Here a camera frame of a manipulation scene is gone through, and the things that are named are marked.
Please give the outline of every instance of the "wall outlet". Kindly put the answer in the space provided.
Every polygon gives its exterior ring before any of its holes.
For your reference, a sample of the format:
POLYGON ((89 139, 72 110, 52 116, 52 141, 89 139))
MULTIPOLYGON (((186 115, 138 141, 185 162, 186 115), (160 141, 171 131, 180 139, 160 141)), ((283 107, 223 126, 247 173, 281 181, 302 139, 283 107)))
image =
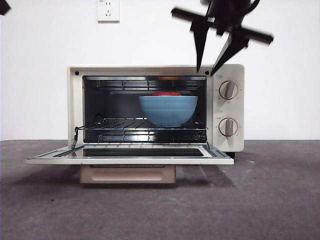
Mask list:
POLYGON ((120 22, 120 0, 97 0, 97 21, 120 22))

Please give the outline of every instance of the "red food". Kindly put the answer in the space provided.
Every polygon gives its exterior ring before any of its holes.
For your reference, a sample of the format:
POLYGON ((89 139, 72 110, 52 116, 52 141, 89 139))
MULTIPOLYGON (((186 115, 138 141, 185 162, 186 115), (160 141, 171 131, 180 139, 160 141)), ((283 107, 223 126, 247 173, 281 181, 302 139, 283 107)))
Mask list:
POLYGON ((181 96, 181 94, 176 91, 155 91, 152 96, 181 96))

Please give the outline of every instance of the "open oven door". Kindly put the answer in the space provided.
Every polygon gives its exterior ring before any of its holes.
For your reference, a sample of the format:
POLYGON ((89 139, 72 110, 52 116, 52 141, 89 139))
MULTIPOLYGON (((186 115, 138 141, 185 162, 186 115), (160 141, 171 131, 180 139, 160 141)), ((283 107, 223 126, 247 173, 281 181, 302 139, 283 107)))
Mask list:
POLYGON ((66 146, 26 164, 54 165, 232 165, 234 160, 208 144, 85 144, 66 146))

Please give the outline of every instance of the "wire rack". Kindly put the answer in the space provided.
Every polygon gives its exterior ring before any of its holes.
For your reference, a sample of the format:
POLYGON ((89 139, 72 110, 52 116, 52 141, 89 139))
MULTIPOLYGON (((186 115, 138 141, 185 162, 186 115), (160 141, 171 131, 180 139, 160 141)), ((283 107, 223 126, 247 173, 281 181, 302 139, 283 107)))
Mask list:
POLYGON ((89 126, 78 127, 77 130, 88 131, 205 131, 202 122, 196 122, 192 118, 179 127, 158 127, 149 122, 145 117, 137 118, 104 118, 103 122, 97 122, 89 126))

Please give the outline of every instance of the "oven knob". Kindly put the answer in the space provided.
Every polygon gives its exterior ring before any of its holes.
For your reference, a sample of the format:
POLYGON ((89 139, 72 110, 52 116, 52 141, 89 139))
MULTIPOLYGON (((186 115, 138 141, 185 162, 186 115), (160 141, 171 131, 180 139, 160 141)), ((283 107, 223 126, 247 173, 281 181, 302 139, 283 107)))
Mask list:
POLYGON ((223 136, 231 137, 237 132, 238 125, 232 118, 224 118, 219 123, 219 130, 223 136))
POLYGON ((238 94, 238 86, 233 81, 225 81, 219 87, 219 93, 224 99, 233 99, 238 94))

